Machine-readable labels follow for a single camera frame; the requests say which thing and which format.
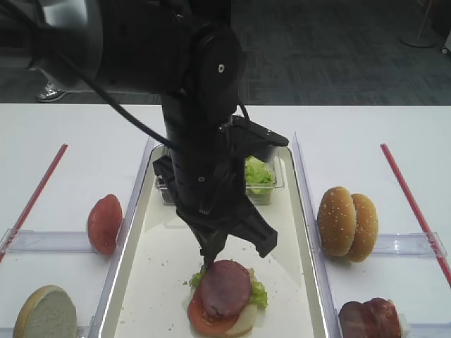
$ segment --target sneaker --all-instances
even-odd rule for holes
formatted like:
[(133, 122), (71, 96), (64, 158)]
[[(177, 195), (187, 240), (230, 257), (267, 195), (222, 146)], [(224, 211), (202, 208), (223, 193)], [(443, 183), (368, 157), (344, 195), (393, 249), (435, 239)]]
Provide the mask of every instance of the sneaker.
[(36, 94), (36, 100), (42, 103), (55, 102), (62, 99), (66, 94), (67, 92), (63, 92), (53, 83), (48, 82), (44, 89)]

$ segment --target white table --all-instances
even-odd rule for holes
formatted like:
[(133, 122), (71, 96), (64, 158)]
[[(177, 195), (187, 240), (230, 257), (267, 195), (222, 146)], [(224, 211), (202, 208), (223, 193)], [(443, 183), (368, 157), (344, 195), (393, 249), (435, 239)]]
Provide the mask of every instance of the white table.
[[(126, 108), (164, 134), (159, 106)], [(450, 107), (249, 106), (248, 111), (252, 120), (290, 140), (297, 133), (307, 162), (314, 208), (328, 188), (343, 185), (373, 199), (381, 233), (421, 232), (379, 148), (380, 143), (387, 143), (429, 225), (451, 252)], [(0, 105), (0, 233), (13, 226), (62, 143), (69, 148), (23, 229), (83, 231), (95, 201), (109, 193), (118, 196), (125, 212), (146, 140), (146, 135), (108, 106)], [(50, 268), (42, 270), (37, 265), (42, 260)], [(61, 273), (68, 265), (72, 267), (69, 272)], [(401, 275), (411, 274), (403, 271), (403, 266), (415, 269), (412, 261), (397, 265)], [(87, 325), (107, 268), (108, 261), (93, 259), (89, 254), (56, 258), (7, 255), (0, 264), (4, 286), (0, 299), (7, 305), (0, 308), (0, 327), (12, 326), (22, 302), (48, 282), (61, 285), (72, 295), (80, 322)], [(429, 275), (419, 273), (414, 287), (424, 281), (428, 285), (425, 295), (431, 296), (429, 301), (426, 296), (420, 297), (421, 305), (429, 311), (426, 319), (416, 315), (422, 311), (414, 306), (410, 311), (412, 321), (436, 318), (450, 322), (446, 301), (451, 301), (451, 290), (438, 264), (429, 260), (420, 263), (418, 269), (427, 270)], [(340, 278), (343, 276), (338, 273), (336, 279)], [(390, 288), (387, 279), (380, 282), (387, 284), (388, 293), (400, 294), (400, 303), (408, 305), (407, 291), (401, 294), (399, 288)], [(408, 290), (412, 281), (405, 282), (404, 290)], [(336, 285), (333, 288), (347, 290)]]

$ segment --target red straw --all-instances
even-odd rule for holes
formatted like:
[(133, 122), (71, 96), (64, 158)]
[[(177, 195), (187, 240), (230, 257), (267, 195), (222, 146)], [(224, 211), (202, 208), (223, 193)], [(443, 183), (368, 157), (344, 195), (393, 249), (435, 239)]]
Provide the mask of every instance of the red straw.
[[(404, 192), (404, 195), (406, 195), (406, 197), (407, 197), (407, 200), (415, 214), (416, 219), (418, 220), (418, 223), (420, 223), (421, 229), (423, 229), (423, 232), (425, 232), (426, 234), (430, 234), (432, 231), (431, 231), (428, 223), (426, 222), (426, 219), (424, 218), (423, 213), (421, 213), (421, 210), (420, 210), (418, 204), (416, 204), (414, 195), (412, 195), (412, 192), (410, 191), (409, 186), (407, 185), (406, 181), (404, 180), (401, 170), (398, 168), (398, 166), (395, 162), (395, 159), (393, 158), (393, 155), (390, 153), (390, 150), (388, 150), (387, 144), (381, 144), (381, 148), (382, 148), (382, 151), (383, 151), (385, 157), (387, 158), (388, 163), (390, 164), (390, 167), (393, 170), (393, 173), (396, 176), (397, 181), (400, 183), (400, 186), (402, 188), (402, 191)], [(435, 243), (432, 243), (432, 246), (434, 249), (436, 249)], [(445, 257), (437, 257), (436, 256), (436, 258), (437, 258), (438, 264), (440, 264), (440, 267), (442, 268), (443, 273), (445, 274), (448, 284), (451, 287), (450, 266), (448, 265)]]
[(3, 260), (3, 257), (6, 254), (6, 249), (8, 248), (9, 244), (13, 241), (14, 237), (17, 235), (19, 230), (21, 229), (23, 223), (28, 217), (28, 214), (30, 213), (31, 209), (33, 208), (34, 204), (36, 203), (37, 198), (41, 194), (42, 190), (44, 189), (45, 185), (49, 181), (49, 178), (51, 174), (55, 171), (56, 166), (58, 165), (59, 161), (63, 157), (64, 153), (66, 152), (66, 149), (68, 148), (67, 144), (63, 144), (61, 148), (58, 150), (58, 153), (56, 154), (54, 160), (50, 163), (49, 168), (44, 174), (44, 177), (41, 179), (41, 182), (38, 184), (35, 192), (33, 192), (33, 195), (30, 197), (30, 200), (28, 201), (27, 205), (23, 209), (22, 213), (20, 214), (19, 218), (17, 219), (11, 233), (9, 234), (8, 239), (6, 240), (5, 244), (3, 245), (2, 253), (0, 253), (0, 262)]

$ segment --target white tray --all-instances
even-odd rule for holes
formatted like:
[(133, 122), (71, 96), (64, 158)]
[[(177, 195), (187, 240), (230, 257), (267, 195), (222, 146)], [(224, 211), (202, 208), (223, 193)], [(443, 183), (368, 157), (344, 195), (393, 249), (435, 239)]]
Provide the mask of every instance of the white tray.
[[(190, 288), (185, 282), (199, 270), (202, 257), (194, 235), (174, 207), (162, 204), (153, 185), (151, 163), (161, 149), (156, 148), (148, 162), (109, 301), (94, 328), (99, 337), (199, 337), (187, 319)], [(251, 244), (229, 237), (218, 258), (254, 268), (268, 290), (268, 308), (252, 337), (272, 338), (282, 332), (325, 337), (292, 156), (288, 149), (279, 154), (287, 184), (274, 191), (270, 206), (258, 207), (279, 233), (277, 247), (260, 258)]]

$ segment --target lettuce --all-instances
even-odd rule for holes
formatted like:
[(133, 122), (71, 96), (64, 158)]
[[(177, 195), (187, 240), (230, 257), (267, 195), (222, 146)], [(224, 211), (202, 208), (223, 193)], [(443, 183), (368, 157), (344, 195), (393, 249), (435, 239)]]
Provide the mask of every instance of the lettuce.
[[(259, 308), (267, 308), (268, 293), (266, 292), (265, 286), (255, 278), (254, 269), (249, 269), (248, 271), (251, 277), (251, 297), (249, 304), (255, 304)], [(204, 275), (205, 269), (195, 273), (190, 280), (190, 286), (194, 288), (199, 287)]]
[[(270, 184), (275, 183), (276, 178), (274, 174), (271, 174), (266, 167), (266, 163), (260, 161), (259, 159), (250, 156), (246, 160), (245, 165), (245, 179), (246, 183), (253, 184)], [(270, 193), (272, 189), (268, 188), (251, 188), (254, 194), (267, 194)]]

